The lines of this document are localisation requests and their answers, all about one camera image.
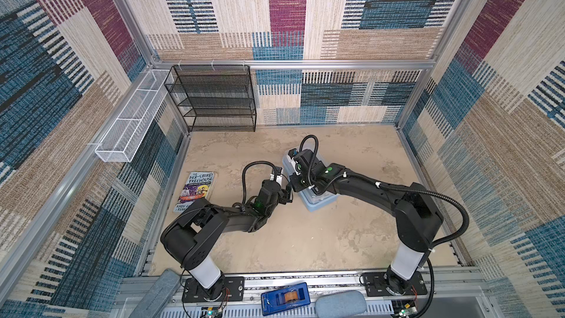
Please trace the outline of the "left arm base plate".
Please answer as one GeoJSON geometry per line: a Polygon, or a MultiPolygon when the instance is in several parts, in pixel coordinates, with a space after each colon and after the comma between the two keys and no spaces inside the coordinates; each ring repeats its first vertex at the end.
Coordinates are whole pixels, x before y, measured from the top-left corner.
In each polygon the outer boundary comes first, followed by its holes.
{"type": "Polygon", "coordinates": [[[210,288],[204,288],[195,278],[184,284],[182,303],[221,303],[241,302],[244,296],[245,278],[243,276],[225,277],[222,275],[210,288]]]}

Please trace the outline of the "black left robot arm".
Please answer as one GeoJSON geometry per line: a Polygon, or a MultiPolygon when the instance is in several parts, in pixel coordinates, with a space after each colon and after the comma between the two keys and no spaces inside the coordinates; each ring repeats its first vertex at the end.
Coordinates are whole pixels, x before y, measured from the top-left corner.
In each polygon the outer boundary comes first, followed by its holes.
{"type": "Polygon", "coordinates": [[[290,184],[282,187],[276,180],[265,180],[257,196],[232,207],[217,206],[205,198],[194,201],[160,236],[166,252],[191,276],[185,291],[208,302],[234,294],[210,257],[211,250],[224,233],[261,229],[279,204],[293,201],[292,193],[290,184]]]}

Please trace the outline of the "blue plastic tool box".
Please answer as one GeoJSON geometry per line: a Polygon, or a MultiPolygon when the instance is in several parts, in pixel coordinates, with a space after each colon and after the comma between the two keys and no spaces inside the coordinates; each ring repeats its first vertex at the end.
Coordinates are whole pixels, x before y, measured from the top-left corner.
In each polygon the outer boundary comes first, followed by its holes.
{"type": "MultiPolygon", "coordinates": [[[[282,157],[283,173],[289,180],[293,180],[292,176],[296,173],[294,166],[295,163],[288,155],[282,157]]],[[[326,191],[322,195],[316,195],[311,189],[305,188],[302,191],[295,191],[295,193],[298,194],[300,200],[310,212],[319,210],[338,200],[338,194],[332,194],[329,191],[326,191]]]]}

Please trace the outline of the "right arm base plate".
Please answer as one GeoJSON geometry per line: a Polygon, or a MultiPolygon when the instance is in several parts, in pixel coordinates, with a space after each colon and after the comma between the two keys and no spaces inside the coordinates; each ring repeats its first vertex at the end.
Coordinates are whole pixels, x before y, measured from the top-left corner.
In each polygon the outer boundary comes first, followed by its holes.
{"type": "Polygon", "coordinates": [[[368,297],[428,295],[428,287],[419,271],[416,271],[409,281],[397,277],[393,272],[365,272],[360,277],[360,282],[364,285],[368,297]]]}

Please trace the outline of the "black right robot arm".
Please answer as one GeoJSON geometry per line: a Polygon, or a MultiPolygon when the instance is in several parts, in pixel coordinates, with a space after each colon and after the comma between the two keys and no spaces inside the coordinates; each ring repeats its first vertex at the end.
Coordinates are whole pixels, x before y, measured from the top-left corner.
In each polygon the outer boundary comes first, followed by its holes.
{"type": "Polygon", "coordinates": [[[336,163],[321,168],[317,175],[297,165],[290,174],[290,181],[296,192],[309,188],[317,195],[325,192],[346,195],[376,206],[395,218],[400,245],[385,274],[386,289],[391,295],[405,294],[432,250],[462,236],[469,227],[469,214],[462,204],[418,183],[394,185],[336,163]],[[434,199],[452,205],[462,217],[460,228],[442,238],[436,238],[436,234],[444,216],[434,199]]]}

